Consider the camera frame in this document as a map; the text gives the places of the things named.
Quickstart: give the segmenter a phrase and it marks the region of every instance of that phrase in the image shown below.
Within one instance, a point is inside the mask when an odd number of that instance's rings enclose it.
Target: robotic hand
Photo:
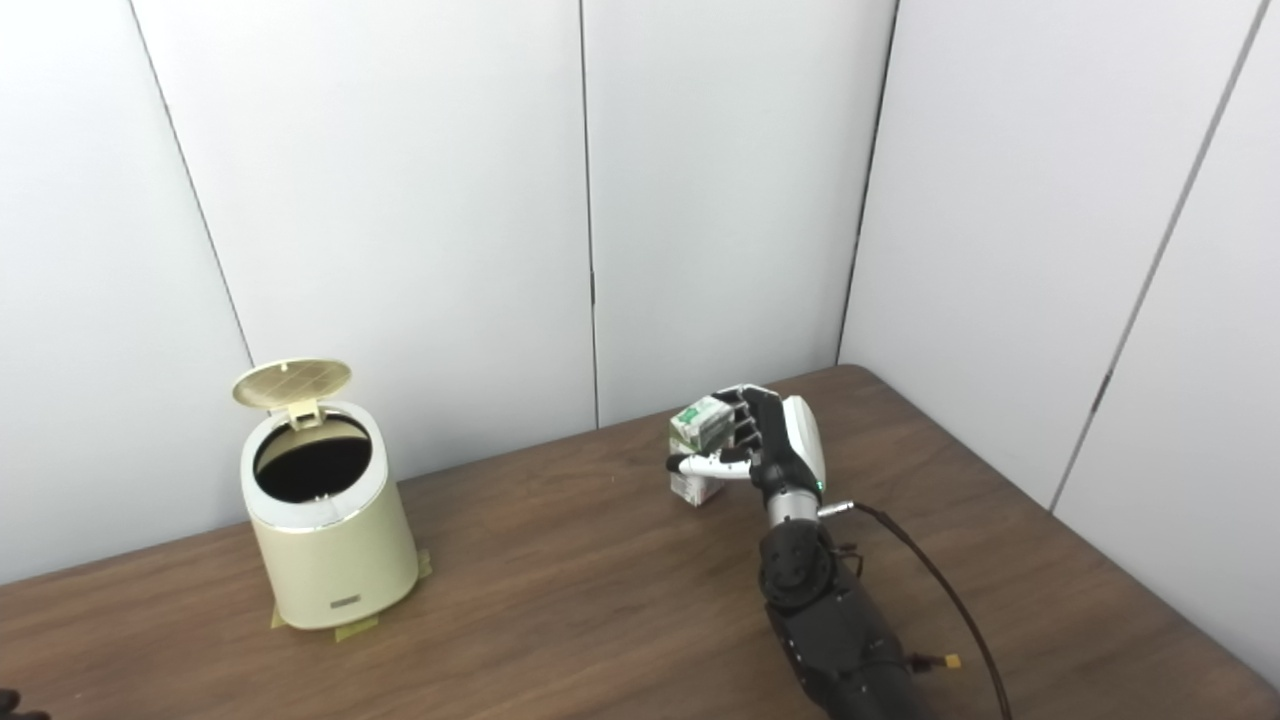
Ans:
[[[910,676],[909,659],[822,519],[852,502],[822,506],[827,468],[818,424],[804,398],[755,386],[713,395],[735,407],[735,445],[710,455],[672,455],[685,475],[750,480],[764,496],[760,541],[764,611],[805,693],[833,720],[934,720]]]

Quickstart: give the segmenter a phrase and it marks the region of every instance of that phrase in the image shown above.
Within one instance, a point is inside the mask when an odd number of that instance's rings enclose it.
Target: trash can lid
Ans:
[[[342,360],[296,357],[259,365],[244,373],[232,387],[232,397],[241,405],[262,410],[289,410],[291,420],[305,420],[303,427],[319,424],[324,415],[306,415],[321,397],[334,395],[351,380],[351,368]]]

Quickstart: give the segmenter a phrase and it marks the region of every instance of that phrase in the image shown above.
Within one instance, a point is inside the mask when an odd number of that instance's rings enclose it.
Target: trash can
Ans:
[[[328,400],[338,360],[297,359],[242,375],[232,395],[270,411],[244,441],[241,487],[280,618],[344,625],[403,598],[417,551],[372,415]]]

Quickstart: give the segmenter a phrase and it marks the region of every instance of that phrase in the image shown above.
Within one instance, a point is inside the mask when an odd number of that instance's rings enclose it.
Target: wooden table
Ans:
[[[828,498],[891,512],[950,577],[1015,716],[1276,719],[1257,675],[870,373],[804,395]],[[248,525],[0,588],[0,682],[55,720],[819,719],[755,588],[758,493],[692,509],[667,489],[666,414],[401,486],[435,574],[380,624],[268,629]],[[943,717],[993,719],[977,650],[909,551],[831,523],[909,650],[960,652],[918,678]]]

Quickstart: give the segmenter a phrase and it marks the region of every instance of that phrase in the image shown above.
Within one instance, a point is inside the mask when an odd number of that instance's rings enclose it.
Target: small box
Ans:
[[[668,427],[672,455],[713,452],[728,446],[732,439],[733,407],[710,396],[677,413]],[[671,492],[694,507],[707,502],[723,486],[724,480],[716,478],[671,474]]]

